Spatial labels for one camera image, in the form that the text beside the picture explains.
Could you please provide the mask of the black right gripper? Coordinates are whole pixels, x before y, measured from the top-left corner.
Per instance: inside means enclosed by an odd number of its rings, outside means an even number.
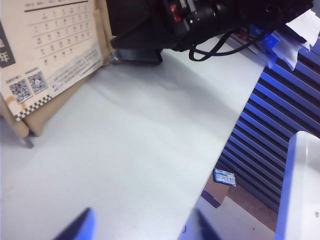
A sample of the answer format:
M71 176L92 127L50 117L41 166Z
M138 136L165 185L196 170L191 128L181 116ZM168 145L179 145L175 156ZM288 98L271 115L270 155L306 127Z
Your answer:
M188 50L232 31L239 0L107 0L116 64L160 65L157 49Z

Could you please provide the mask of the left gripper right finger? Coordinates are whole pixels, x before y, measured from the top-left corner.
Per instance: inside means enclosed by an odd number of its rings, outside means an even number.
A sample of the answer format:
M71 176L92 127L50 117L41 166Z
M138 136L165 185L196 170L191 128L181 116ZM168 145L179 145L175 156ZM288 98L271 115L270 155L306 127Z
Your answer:
M215 232L201 211L194 208L187 220L184 232L185 240L214 240Z

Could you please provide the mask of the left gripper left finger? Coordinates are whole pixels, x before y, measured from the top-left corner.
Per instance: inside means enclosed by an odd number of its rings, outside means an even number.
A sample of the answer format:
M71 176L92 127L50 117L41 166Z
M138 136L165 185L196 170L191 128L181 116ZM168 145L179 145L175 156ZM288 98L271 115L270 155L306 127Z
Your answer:
M54 240L93 240L96 230L96 217L92 208L84 209L70 222Z

